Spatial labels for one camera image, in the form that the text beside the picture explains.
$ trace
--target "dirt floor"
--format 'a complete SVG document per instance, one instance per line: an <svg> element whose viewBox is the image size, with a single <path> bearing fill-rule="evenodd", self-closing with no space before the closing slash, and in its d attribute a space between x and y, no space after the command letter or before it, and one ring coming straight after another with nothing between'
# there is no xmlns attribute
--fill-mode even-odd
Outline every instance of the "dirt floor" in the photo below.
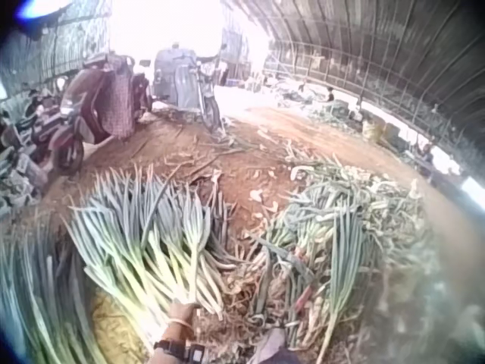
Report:
<svg viewBox="0 0 485 364"><path fill-rule="evenodd" d="M418 179L420 189L425 196L430 220L443 237L450 278L455 284L458 295L465 297L465 291L469 289L466 285L469 282L468 279L483 261L480 237L466 215L441 193L427 185L412 168L401 163L385 149L372 146L356 136L344 134L332 127L316 126L290 111L253 108L228 116L233 122L228 131L249 142L252 148L233 154L219 155L214 160L218 154L226 152L227 147L217 144L217 140L208 134L201 124L184 124L182 121L167 120L153 115L152 119L156 121L140 125L137 133L128 141L123 143L112 140L94 151L85 161L80 175L73 181L66 177L56 178L49 187L40 208L53 209L59 215L67 216L70 198L77 201L80 191L86 192L92 186L95 174L109 168L129 170L133 169L133 164L138 166L153 164L155 173L167 175L176 165L184 163L175 176L177 180L191 182L198 178L210 178L214 169L223 172L220 184L224 198L228 202L238 203L232 223L233 233L238 234L243 228L253 228L261 223L258 218L258 213L262 213L261 204L249 200L251 190L263 189L263 203L266 206L272 206L274 202L282 206L284 192L296 187L296 183L290 181L288 167L274 160L270 153L260 150L261 144L269 150L276 145L257 134L258 127L264 127L279 144L282 144L284 139L290 138L295 143L320 154L328 156L335 154L343 164L388 174L408 187L414 179ZM110 313L112 303L102 298L100 300L95 316L99 318L116 316ZM126 341L124 344L115 341L117 344L114 344L114 340L124 340L114 337L113 332L116 329L103 320L96 320L95 324L100 341L110 343L102 344L103 347L119 344L120 347L126 347L127 353L132 354L139 349L138 344L130 344L132 339L128 344ZM131 334L122 334L122 336L131 337ZM119 353L119 356L115 356L113 350L110 350L109 356L112 362L139 362L138 355L132 354Z"/></svg>

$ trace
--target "wristwatch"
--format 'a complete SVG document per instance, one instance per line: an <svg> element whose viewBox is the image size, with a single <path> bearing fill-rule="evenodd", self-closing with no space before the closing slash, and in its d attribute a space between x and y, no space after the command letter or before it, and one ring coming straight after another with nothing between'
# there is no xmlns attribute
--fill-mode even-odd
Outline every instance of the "wristwatch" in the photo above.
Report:
<svg viewBox="0 0 485 364"><path fill-rule="evenodd" d="M160 340L153 346L154 350L157 350L158 348L162 349L164 353L179 359L181 362L186 361L184 342L176 342L175 340Z"/></svg>

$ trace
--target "hand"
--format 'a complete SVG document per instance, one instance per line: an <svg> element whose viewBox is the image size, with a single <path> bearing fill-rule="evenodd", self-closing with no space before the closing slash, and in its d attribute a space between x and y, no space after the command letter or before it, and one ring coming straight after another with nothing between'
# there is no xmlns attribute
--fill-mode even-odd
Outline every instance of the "hand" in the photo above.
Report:
<svg viewBox="0 0 485 364"><path fill-rule="evenodd" d="M198 303L182 304L179 300L175 299L170 307L168 318L182 320L191 325L194 312L196 309L200 309L200 307Z"/></svg>
<svg viewBox="0 0 485 364"><path fill-rule="evenodd" d="M168 318L180 320L192 326L194 312L198 308L200 308L198 303L184 305L179 300L174 300L170 307ZM193 338L193 328L188 328L177 322L171 322L162 336L163 340L193 340Z"/></svg>

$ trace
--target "bundle of green onions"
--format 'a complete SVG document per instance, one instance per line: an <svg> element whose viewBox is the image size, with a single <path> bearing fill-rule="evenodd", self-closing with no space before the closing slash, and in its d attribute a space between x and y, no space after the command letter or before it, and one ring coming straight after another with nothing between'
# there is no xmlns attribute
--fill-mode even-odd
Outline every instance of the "bundle of green onions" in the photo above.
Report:
<svg viewBox="0 0 485 364"><path fill-rule="evenodd" d="M358 270L370 263L377 246L363 231L360 210L352 189L336 181L313 184L289 198L289 205L263 235L265 240L256 238L276 253L280 276L286 280L283 324L289 347L308 349L327 327L319 362L339 317L348 308ZM260 267L261 256L266 253L261 251L254 259Z"/></svg>
<svg viewBox="0 0 485 364"><path fill-rule="evenodd" d="M231 206L217 184L204 206L188 186L165 182L149 167L143 176L98 175L95 188L72 207L67 229L85 272L113 296L148 350L159 340L175 298L198 302L222 317L222 269L233 269L220 241Z"/></svg>
<svg viewBox="0 0 485 364"><path fill-rule="evenodd" d="M418 196L385 177L287 149L292 176L300 174L306 187L290 194L261 237L249 234L263 246L249 257L251 271L263 270L260 286L270 288L257 292L253 314L284 325L294 350L314 347L326 330L320 363L342 316L357 318L366 304L373 272L436 271L437 254ZM283 316L274 308L280 295L271 291L278 285L263 279L268 275L286 282Z"/></svg>
<svg viewBox="0 0 485 364"><path fill-rule="evenodd" d="M37 218L0 234L0 328L21 360L106 363L91 326L80 257Z"/></svg>

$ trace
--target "motorcycle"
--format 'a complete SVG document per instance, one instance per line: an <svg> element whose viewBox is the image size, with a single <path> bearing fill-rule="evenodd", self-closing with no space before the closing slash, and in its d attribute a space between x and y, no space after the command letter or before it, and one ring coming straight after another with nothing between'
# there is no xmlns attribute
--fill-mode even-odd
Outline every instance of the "motorcycle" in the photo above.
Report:
<svg viewBox="0 0 485 364"><path fill-rule="evenodd" d="M122 57L126 66L132 69L129 64L132 58L117 57ZM117 71L109 67L108 54L100 54L84 62L83 69L66 88L60 107L65 123L57 129L48 146L52 152L52 164L59 174L72 175L79 171L84 156L83 142L100 144L110 136L103 128L100 95L110 92L110 82L116 76ZM146 93L146 86L148 81L144 74L132 73L134 118L139 116L139 113L136 114L144 104L135 102L135 98L140 100L140 95Z"/></svg>
<svg viewBox="0 0 485 364"><path fill-rule="evenodd" d="M196 110L209 131L221 126L219 105L214 97L214 77L219 55L197 57L189 49L163 49L155 58L153 98L180 110ZM140 65L149 67L150 60Z"/></svg>

